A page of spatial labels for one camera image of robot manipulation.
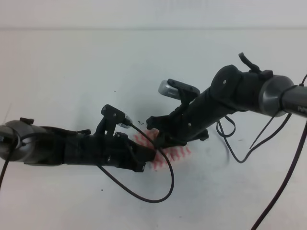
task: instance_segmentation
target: robotic arm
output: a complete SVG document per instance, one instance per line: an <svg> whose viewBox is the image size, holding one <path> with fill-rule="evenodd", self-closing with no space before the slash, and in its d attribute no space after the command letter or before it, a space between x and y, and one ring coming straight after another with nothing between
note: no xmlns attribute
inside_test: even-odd
<svg viewBox="0 0 307 230"><path fill-rule="evenodd" d="M168 116L147 120L148 129L160 131L158 145L170 147L205 140L209 137L206 128L237 111L307 117L306 87L294 85L288 77L274 75L271 70L260 71L243 53L239 56L251 70L241 72L233 65L225 66L202 94L195 87L172 79L161 83L159 92L181 100L182 105Z"/></svg>
<svg viewBox="0 0 307 230"><path fill-rule="evenodd" d="M171 114L147 119L148 129L159 130L154 142L149 140L165 157L171 171L171 188L164 198L149 200L140 197L101 167L107 165L143 172L146 162L153 161L156 154L154 149L138 145L124 133L114 134L116 125L134 127L141 131L133 125L127 115L110 105L103 107L101 113L104 118L93 135L90 130L67 131L55 127L35 126L33 119L25 118L0 126L0 157L6 160L0 176L0 186L8 161L41 166L97 165L136 198L150 203L166 200L174 188L174 174L161 149L184 146L193 140L205 140L209 137L209 126L237 111L253 111L271 117L285 113L307 117L307 88L303 83L294 85L288 77L274 75L271 70L260 71L243 53L239 56L250 71L241 72L233 65L225 66L218 71L211 86L202 94L197 88L172 79L161 83L159 92L162 95L181 101L181 106ZM258 227L284 190L294 171L306 136L307 125L283 184L252 230Z"/></svg>

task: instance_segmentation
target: metal cylinder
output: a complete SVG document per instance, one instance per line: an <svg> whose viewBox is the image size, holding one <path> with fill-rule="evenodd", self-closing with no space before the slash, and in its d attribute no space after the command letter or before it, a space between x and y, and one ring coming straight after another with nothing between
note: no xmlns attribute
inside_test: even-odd
<svg viewBox="0 0 307 230"><path fill-rule="evenodd" d="M281 102L285 112L307 117L307 87L296 86L287 90Z"/></svg>

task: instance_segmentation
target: black cable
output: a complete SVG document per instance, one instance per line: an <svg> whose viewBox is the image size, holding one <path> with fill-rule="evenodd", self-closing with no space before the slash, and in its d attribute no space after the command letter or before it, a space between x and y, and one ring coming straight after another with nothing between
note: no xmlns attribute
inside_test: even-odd
<svg viewBox="0 0 307 230"><path fill-rule="evenodd" d="M218 121L218 122L216 122L216 131L217 131L217 133L218 133L221 137L223 137L223 138L229 138L229 137L231 137L232 135L234 135L234 133L236 132L236 124L235 124L235 122L234 122L231 118L229 118L228 116L225 116L225 119L226 119L227 121L229 121L229 122L234 126L234 130L233 130L230 134L223 134L223 133L221 133L221 132L219 131L217 125L219 124L220 126L222 126L222 124L221 124L220 121Z"/></svg>
<svg viewBox="0 0 307 230"><path fill-rule="evenodd" d="M280 197L280 195L282 194L283 190L286 188L292 173L295 169L295 166L298 162L299 156L301 155L305 140L307 137L307 122L305 124L305 128L304 131L302 133L301 139L299 141L299 144L297 146L296 149L296 153L294 155L294 158L292 160L291 166L287 172L287 175L285 177L285 179L283 180L282 185L280 186L280 188L278 189L276 195L273 197L272 201L269 203L269 205L265 208L265 210L263 211L263 213L260 215L260 217L257 219L256 223L253 225L253 227L251 228L251 230L256 230L257 227L261 224L261 222L263 221L263 219L266 217L266 215L269 213L269 211L272 209L272 207L275 205L276 201L278 200L278 198Z"/></svg>
<svg viewBox="0 0 307 230"><path fill-rule="evenodd" d="M152 145L154 146L155 149L157 149L162 156L165 158L169 170L171 172L171 177L172 177L172 183L171 183L171 187L169 189L169 192L167 193L167 195L161 199L158 200L150 200L147 198L144 198L136 193L134 193L133 191L131 191L130 189L128 189L126 186L124 186L120 181L118 181L114 176L112 176L105 168L103 168L101 165L97 164L97 167L103 171L112 181L114 181L117 185L119 185L122 189L124 189L127 193L129 193L130 195L134 196L135 198L138 198L139 200L145 201L147 203L160 203L162 201L165 201L166 199L169 198L169 196L172 194L173 189L174 189L174 172L173 172L173 168L171 163L169 162L169 159L167 158L167 156L165 155L165 153L162 151L161 148L157 148L156 144L144 133L142 132L139 128L137 128L134 124L130 124L130 126L132 128L134 128L136 131L138 131L139 133L141 133L150 143L152 143Z"/></svg>
<svg viewBox="0 0 307 230"><path fill-rule="evenodd" d="M10 159L12 158L12 155L14 153L14 150L16 148L18 144L18 138L14 137L13 140L12 140L12 145L10 146L10 150L9 150L9 154L4 162L4 165L3 165L3 168L2 168L2 171L1 171L1 175L0 175L0 190L1 190L1 185L2 185L2 182L3 182L3 178L4 178L4 175L5 175L5 172L6 172L6 168L8 167L8 164L10 162Z"/></svg>
<svg viewBox="0 0 307 230"><path fill-rule="evenodd" d="M269 122L265 125L265 127L261 130L261 132L258 134L258 136L256 137L256 139L254 140L254 142L251 144L251 146L249 147L249 149L251 149L254 144L256 143L256 141L259 139L259 137L262 135L262 133L265 131L265 129L269 126L269 124L272 122L272 120L276 117L276 115L279 113L279 111L277 113L275 113L274 116L271 117L271 119L269 120Z"/></svg>
<svg viewBox="0 0 307 230"><path fill-rule="evenodd" d="M238 162L238 163L244 163L248 157L250 156L250 154L257 149L258 147L260 147L261 145L263 145L264 143L266 143L267 141L271 140L274 136L276 136L276 134L278 134L280 132L280 130L282 130L282 128L287 124L288 120L290 119L292 114L288 114L287 117L285 118L285 120L282 122L282 124L278 127L278 129L276 129L270 136L268 136L267 138L265 138L263 141L259 142L257 145L255 145L245 156L245 158L243 160L239 160L235 153L233 152L232 148L230 147L227 138L224 138L224 141L227 145L227 147L229 148L229 151L231 152L231 155L234 157L234 159ZM221 125L221 123L219 123L220 129L221 129L221 133L224 134L224 130L223 127Z"/></svg>

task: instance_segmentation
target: white table surface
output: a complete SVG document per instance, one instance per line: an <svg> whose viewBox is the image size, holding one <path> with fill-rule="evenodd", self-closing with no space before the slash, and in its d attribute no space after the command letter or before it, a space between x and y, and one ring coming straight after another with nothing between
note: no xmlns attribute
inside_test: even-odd
<svg viewBox="0 0 307 230"><path fill-rule="evenodd" d="M225 65L248 70L237 56L241 51L261 69L299 83L307 70L306 40L305 30L0 31L0 122L9 110L6 121L27 117L36 125L94 131L105 104L145 122L179 105L159 95L161 80L173 78L203 91ZM230 143L243 158L269 117L252 112L231 117L237 132ZM275 119L263 137L282 120ZM250 229L284 179L303 126L303 118L293 117L244 164L227 155L210 127L210 138L190 143L191 157L174 165L174 192L160 204L137 200L93 166L10 163L0 192L0 228ZM306 164L303 149L291 181L259 229L307 228ZM147 198L169 190L167 169L108 170Z"/></svg>

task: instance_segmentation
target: white backdrop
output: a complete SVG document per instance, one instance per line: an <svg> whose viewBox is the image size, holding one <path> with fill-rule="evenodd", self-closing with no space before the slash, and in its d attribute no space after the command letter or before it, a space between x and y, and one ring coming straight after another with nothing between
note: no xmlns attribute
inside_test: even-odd
<svg viewBox="0 0 307 230"><path fill-rule="evenodd" d="M0 28L306 27L305 0L0 0Z"/></svg>
<svg viewBox="0 0 307 230"><path fill-rule="evenodd" d="M307 70L306 40L307 31L299 30L2 31L0 121L9 110L7 121L22 116L36 125L94 131L101 108L111 104L145 122L179 104L158 94L161 80L174 78L203 91L225 65L248 70L237 56L241 51L262 69L299 83ZM230 143L243 158L269 118L232 118L237 132ZM274 120L263 137L282 120ZM284 179L303 124L293 117L245 164L227 155L210 127L210 138L190 143L191 157L174 165L174 192L160 204L135 199L96 167L10 163L0 192L1 229L249 229ZM303 149L292 180L259 229L307 228L306 164ZM108 170L148 198L164 196L170 186L167 169Z"/></svg>

